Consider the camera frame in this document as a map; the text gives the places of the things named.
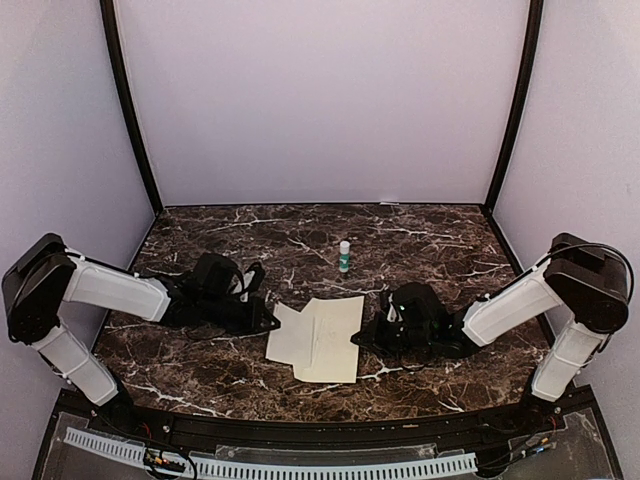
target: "white paper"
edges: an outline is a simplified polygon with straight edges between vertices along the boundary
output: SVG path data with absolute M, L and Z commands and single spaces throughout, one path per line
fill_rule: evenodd
M 268 360 L 300 368 L 311 366 L 314 318 L 311 310 L 305 310 L 299 313 L 282 303 L 275 306 L 273 315 L 280 320 L 281 326 L 269 332 Z
M 351 343 L 351 336 L 360 331 L 363 306 L 363 296 L 309 302 L 307 307 L 314 312 L 312 363 L 308 368 L 294 364 L 295 378 L 314 383 L 355 383 L 359 349 Z

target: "robotic arm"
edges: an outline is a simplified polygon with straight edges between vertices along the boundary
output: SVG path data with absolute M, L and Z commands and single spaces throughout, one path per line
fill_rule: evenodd
M 525 392 L 555 402 L 626 323 L 627 270 L 633 279 L 628 260 L 617 250 L 563 233 L 511 284 L 454 314 L 447 313 L 428 285 L 409 283 L 385 294 L 381 311 L 352 342 L 379 355 L 419 349 L 433 357 L 465 358 L 530 318 L 566 305 L 571 318 Z
M 58 317 L 62 302 L 97 305 L 169 327 L 212 322 L 229 334 L 246 335 L 280 326 L 254 295 L 264 275 L 259 263 L 242 274 L 230 259 L 204 254 L 193 271 L 142 278 L 86 258 L 50 233 L 9 269 L 2 292 L 10 339 L 30 345 L 93 404 L 109 409 L 131 400 Z

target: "white panel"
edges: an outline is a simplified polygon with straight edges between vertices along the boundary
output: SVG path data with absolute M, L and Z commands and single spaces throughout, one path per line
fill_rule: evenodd
M 126 265 L 152 219 L 104 41 L 98 1 L 0 1 L 0 275 L 36 240 Z M 0 478 L 30 478 L 63 382 L 7 338 L 0 300 Z M 71 305 L 91 344 L 104 314 Z
M 640 273 L 639 24 L 640 3 L 632 0 L 545 2 L 497 208 L 524 265 L 568 231 L 619 248 Z M 578 377 L 594 386 L 628 478 L 640 478 L 639 317 L 636 299 L 628 324 Z
M 163 198 L 483 201 L 528 3 L 119 1 Z

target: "marble tabletop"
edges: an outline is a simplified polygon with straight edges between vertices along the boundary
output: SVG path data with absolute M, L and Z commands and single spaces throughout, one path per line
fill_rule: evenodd
M 351 242 L 351 269 L 338 271 L 338 245 Z M 260 294 L 301 309 L 312 297 L 365 295 L 369 321 L 385 287 L 429 283 L 450 311 L 499 289 L 513 272 L 476 206 L 262 205 L 166 209 L 134 269 L 175 274 L 207 251 L 241 268 L 262 262 Z M 232 338 L 204 326 L 169 329 L 112 313 L 96 355 L 138 405 L 173 412 L 289 422 L 367 421 L 516 402 L 548 351 L 530 320 L 465 360 L 407 372 L 360 350 L 355 384 L 311 384 L 264 358 L 267 335 Z M 417 364 L 419 358 L 405 363 Z

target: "black frame post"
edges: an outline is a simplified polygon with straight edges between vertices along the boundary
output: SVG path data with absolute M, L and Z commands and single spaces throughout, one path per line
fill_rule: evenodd
M 109 58 L 111 59 L 111 69 L 113 70 L 113 78 L 116 82 L 118 97 L 120 98 L 120 107 L 122 115 L 129 133 L 129 140 L 136 157 L 136 163 L 140 170 L 140 176 L 147 191 L 149 202 L 156 215 L 159 215 L 164 206 L 160 198 L 158 186 L 153 178 L 149 157 L 144 147 L 138 117 L 133 105 L 131 97 L 131 89 L 127 79 L 127 71 L 124 65 L 124 57 L 122 56 L 122 47 L 120 45 L 120 37 L 118 35 L 118 23 L 116 20 L 116 11 L 113 0 L 100 0 L 100 8 L 102 10 L 102 23 L 104 25 L 104 34 L 107 40 L 107 48 L 109 50 Z
M 529 3 L 529 19 L 527 21 L 527 31 L 524 36 L 522 59 L 520 60 L 516 89 L 513 94 L 513 102 L 511 103 L 511 111 L 509 112 L 507 128 L 504 132 L 504 138 L 502 139 L 500 154 L 498 155 L 496 168 L 493 172 L 493 178 L 491 179 L 491 186 L 489 187 L 487 198 L 484 201 L 485 209 L 491 214 L 496 207 L 496 203 L 498 203 L 500 190 L 502 190 L 507 169 L 509 168 L 509 161 L 513 153 L 513 147 L 516 143 L 516 137 L 518 136 L 520 120 L 522 119 L 522 112 L 524 111 L 524 104 L 529 90 L 531 72 L 533 71 L 536 47 L 538 46 L 543 4 L 544 0 L 531 0 Z

